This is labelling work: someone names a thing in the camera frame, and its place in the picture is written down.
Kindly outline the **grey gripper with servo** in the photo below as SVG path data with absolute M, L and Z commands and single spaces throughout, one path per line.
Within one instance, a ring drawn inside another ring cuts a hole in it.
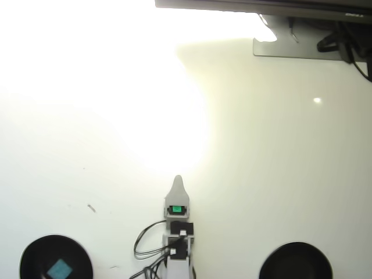
M 163 216 L 170 221 L 186 221 L 189 219 L 189 206 L 189 195 L 184 188 L 183 178 L 176 175 L 165 197 Z

